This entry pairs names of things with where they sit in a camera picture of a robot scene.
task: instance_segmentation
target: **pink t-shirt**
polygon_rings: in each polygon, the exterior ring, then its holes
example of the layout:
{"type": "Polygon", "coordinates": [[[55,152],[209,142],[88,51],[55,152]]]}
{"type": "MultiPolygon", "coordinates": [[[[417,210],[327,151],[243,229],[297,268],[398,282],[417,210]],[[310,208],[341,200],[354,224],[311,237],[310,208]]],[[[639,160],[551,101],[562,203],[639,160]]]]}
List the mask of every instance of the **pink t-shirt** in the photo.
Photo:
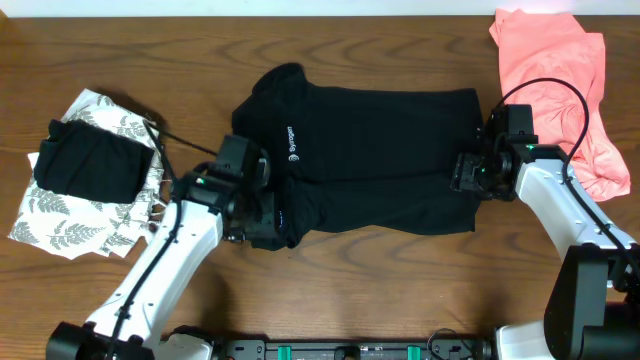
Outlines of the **pink t-shirt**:
{"type": "MultiPolygon", "coordinates": [[[[595,201],[628,194],[629,170],[607,138],[598,108],[604,95],[605,46],[602,34],[586,33],[570,14],[510,13],[498,9],[489,29],[500,48],[502,93],[525,81],[554,77],[574,85],[587,100],[589,131],[571,164],[595,201]]],[[[514,93],[508,104],[531,104],[541,144],[558,144],[569,153],[584,115],[575,94],[561,84],[542,82],[514,93]]]]}

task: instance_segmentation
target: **wooden table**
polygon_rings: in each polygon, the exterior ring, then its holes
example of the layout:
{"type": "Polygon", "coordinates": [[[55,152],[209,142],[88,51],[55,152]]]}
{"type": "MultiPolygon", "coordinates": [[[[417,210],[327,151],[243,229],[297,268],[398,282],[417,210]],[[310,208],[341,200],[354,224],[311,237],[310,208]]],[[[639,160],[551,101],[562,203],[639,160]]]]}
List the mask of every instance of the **wooden table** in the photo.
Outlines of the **wooden table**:
{"type": "MultiPolygon", "coordinates": [[[[607,43],[601,110],[633,194],[602,204],[640,238],[640,22],[581,17],[607,43]]],[[[231,111],[258,78],[287,61],[310,81],[359,89],[474,87],[485,115],[500,97],[491,17],[11,20],[0,35],[0,233],[29,179],[26,154],[84,88],[126,93],[170,129],[217,148],[231,111]]],[[[169,142],[182,173],[204,160],[169,142]]],[[[41,359],[62,320],[82,324],[135,262],[74,261],[0,243],[0,358],[41,359]]],[[[522,203],[485,203],[475,233],[424,237],[370,227],[310,233],[294,250],[222,244],[200,266],[167,330],[272,339],[425,338],[440,327],[480,333],[539,319],[560,261],[522,203]]]]}

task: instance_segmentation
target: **folded black cloth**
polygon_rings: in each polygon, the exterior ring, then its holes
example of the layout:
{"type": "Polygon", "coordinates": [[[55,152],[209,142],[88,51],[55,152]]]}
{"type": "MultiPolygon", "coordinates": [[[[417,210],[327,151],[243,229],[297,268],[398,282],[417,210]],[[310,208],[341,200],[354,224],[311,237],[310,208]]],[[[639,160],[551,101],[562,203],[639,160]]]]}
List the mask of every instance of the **folded black cloth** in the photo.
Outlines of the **folded black cloth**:
{"type": "Polygon", "coordinates": [[[299,64],[264,75],[232,117],[269,154],[282,236],[380,225],[423,235],[473,231],[480,200],[450,189],[462,152],[478,150],[474,89],[391,92],[320,87],[299,64]]]}
{"type": "Polygon", "coordinates": [[[132,203],[153,150],[83,121],[51,120],[33,176],[38,187],[103,203],[132,203]]]}

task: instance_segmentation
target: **white cloth with leaf pattern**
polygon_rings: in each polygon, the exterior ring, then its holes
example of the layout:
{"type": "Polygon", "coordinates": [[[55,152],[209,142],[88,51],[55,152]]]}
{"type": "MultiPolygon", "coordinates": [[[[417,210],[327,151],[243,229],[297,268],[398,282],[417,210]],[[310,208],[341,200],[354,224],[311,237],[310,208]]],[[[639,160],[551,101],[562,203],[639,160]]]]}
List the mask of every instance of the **white cloth with leaf pattern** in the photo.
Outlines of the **white cloth with leaf pattern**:
{"type": "MultiPolygon", "coordinates": [[[[143,117],[89,90],[80,94],[61,121],[84,121],[155,149],[143,117]]],[[[29,157],[33,169],[37,153],[29,157]]],[[[156,151],[144,186],[132,204],[57,195],[40,189],[32,174],[9,237],[69,259],[90,252],[105,256],[113,252],[124,257],[140,236],[148,234],[152,206],[160,196],[162,173],[156,151]]]]}

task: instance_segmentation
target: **white wall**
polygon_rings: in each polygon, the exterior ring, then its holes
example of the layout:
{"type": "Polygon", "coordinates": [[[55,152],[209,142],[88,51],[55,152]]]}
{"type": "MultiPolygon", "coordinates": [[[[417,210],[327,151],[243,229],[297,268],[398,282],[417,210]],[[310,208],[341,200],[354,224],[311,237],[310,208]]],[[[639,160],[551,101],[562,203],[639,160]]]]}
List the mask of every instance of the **white wall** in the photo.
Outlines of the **white wall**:
{"type": "Polygon", "coordinates": [[[9,17],[492,15],[498,7],[640,15],[640,0],[0,0],[9,17]]]}

